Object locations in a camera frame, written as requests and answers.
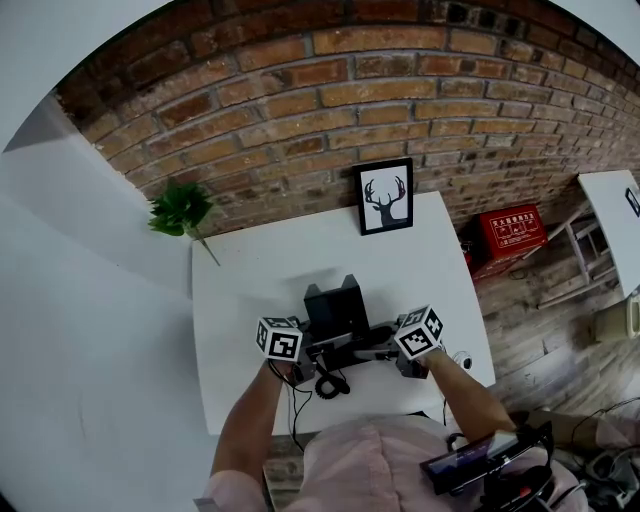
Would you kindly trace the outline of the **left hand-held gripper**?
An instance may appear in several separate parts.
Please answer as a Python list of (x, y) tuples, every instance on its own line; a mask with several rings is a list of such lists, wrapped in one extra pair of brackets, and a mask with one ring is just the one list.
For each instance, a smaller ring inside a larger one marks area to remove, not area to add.
[(294, 386), (315, 378), (316, 364), (312, 359), (333, 353), (350, 342), (350, 335), (342, 335), (312, 343), (308, 324), (300, 324), (293, 317), (260, 317), (258, 319), (256, 333), (258, 348), (266, 359), (276, 365), (276, 369), (286, 381)]

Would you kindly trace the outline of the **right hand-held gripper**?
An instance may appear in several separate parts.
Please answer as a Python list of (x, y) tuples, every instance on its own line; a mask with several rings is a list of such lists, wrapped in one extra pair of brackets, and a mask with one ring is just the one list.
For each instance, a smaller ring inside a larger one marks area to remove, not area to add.
[(371, 346), (395, 346), (396, 349), (354, 350), (354, 358), (362, 361), (395, 361), (401, 375), (426, 379), (428, 370), (419, 361), (430, 351), (439, 348), (444, 330), (443, 321), (431, 305), (409, 311), (399, 328), (392, 323), (372, 327), (368, 333)]

